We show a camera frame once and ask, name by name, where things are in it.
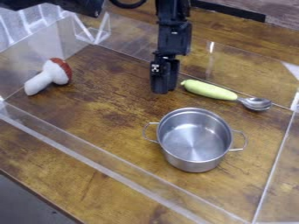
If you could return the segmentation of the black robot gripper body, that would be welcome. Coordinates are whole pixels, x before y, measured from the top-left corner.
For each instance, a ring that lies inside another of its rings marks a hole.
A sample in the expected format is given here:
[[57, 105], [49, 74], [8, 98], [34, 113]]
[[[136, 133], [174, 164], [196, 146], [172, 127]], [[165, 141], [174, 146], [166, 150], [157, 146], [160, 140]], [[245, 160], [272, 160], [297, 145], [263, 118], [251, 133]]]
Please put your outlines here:
[[158, 21], [157, 49], [153, 59], [185, 56], [190, 51], [192, 23], [185, 21]]

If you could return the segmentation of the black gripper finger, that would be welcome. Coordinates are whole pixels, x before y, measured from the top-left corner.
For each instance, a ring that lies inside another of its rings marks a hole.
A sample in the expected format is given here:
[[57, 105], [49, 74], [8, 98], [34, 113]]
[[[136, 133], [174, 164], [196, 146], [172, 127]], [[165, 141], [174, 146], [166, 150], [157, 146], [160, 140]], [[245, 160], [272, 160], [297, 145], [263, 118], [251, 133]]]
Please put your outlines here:
[[173, 91], [176, 88], [180, 61], [177, 59], [166, 59], [166, 91]]
[[164, 58], [150, 62], [150, 89], [156, 94], [168, 93], [169, 63]]

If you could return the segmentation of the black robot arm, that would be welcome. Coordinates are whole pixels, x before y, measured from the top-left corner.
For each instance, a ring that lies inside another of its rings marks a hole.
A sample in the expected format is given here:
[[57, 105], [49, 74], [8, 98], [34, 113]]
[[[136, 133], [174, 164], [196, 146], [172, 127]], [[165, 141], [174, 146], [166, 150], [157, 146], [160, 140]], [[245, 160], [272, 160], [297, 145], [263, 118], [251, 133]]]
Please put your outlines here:
[[[0, 0], [0, 8], [18, 11], [37, 4], [54, 4], [64, 10], [97, 18], [105, 0]], [[180, 61], [190, 51], [192, 23], [189, 0], [154, 0], [158, 24], [157, 49], [149, 67], [150, 90], [166, 94], [176, 88]]]

